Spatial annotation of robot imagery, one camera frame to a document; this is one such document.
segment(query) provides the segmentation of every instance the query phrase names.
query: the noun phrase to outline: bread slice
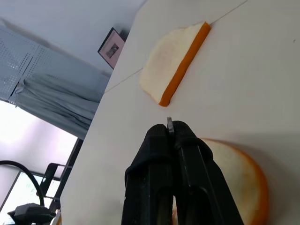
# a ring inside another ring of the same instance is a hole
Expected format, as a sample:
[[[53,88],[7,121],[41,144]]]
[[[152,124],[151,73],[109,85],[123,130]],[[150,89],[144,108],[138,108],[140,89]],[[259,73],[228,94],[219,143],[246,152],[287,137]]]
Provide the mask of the bread slice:
[[[170,32],[154,47],[141,73],[140,86],[159,105],[169,105],[209,31],[210,25],[201,22]]]
[[[222,170],[244,225],[265,225],[269,212],[267,180],[256,162],[241,150],[222,142],[203,141]],[[173,225],[177,225],[176,205]]]

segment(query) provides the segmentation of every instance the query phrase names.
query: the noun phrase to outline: window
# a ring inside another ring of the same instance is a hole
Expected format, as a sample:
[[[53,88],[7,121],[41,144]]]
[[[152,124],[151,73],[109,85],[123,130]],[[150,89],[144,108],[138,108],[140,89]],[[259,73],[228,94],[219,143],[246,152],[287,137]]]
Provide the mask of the window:
[[[42,176],[34,175],[37,182],[40,184],[42,182]],[[47,196],[54,197],[60,181],[52,180]],[[20,172],[16,178],[16,182],[13,185],[11,192],[8,194],[8,198],[3,203],[0,211],[0,225],[14,224],[14,221],[7,214],[8,212],[14,211],[17,206],[25,205],[28,203],[39,204],[39,198],[36,195],[36,189],[29,179],[29,177],[24,173]],[[44,198],[45,207],[49,208],[52,199]]]

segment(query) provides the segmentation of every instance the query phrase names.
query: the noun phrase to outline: white table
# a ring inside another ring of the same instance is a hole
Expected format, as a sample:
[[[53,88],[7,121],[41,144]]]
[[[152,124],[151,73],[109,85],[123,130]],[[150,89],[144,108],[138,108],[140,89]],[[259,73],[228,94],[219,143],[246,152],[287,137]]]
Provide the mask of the white table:
[[[179,2],[184,0],[173,0],[178,4],[164,16],[156,13],[162,1],[149,1],[156,6],[145,5],[147,10],[142,8],[137,15],[139,21],[134,23],[63,191],[63,224],[120,224],[125,169],[147,130],[166,124],[167,116],[186,122],[199,137],[242,147],[268,178],[270,224],[298,224],[300,2],[248,0],[234,9],[240,2],[229,0],[231,9],[223,15],[234,10],[223,16],[216,9],[218,0],[185,0],[198,5],[200,13],[182,11],[182,19],[172,22],[169,16],[181,12],[185,5]],[[202,12],[201,4],[211,11]],[[157,33],[185,25],[184,16],[196,20],[199,14],[202,20],[202,13],[211,20],[220,19],[213,23],[171,104],[160,107],[140,89],[135,72],[143,67]],[[150,16],[157,23],[151,32],[142,24]],[[137,49],[134,41],[139,43],[141,38],[150,44]]]

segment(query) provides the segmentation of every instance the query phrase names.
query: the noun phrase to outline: white wall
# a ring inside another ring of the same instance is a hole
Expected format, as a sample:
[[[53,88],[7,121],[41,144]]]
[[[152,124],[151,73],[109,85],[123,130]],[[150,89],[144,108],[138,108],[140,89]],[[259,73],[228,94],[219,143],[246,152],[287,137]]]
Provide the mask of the white wall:
[[[97,53],[111,27],[130,29],[146,0],[2,0],[0,17],[99,69],[112,69]]]
[[[65,165],[77,138],[20,108],[0,101],[0,160],[44,173],[49,163]],[[60,177],[63,168],[55,176]],[[18,170],[0,166],[0,206]]]

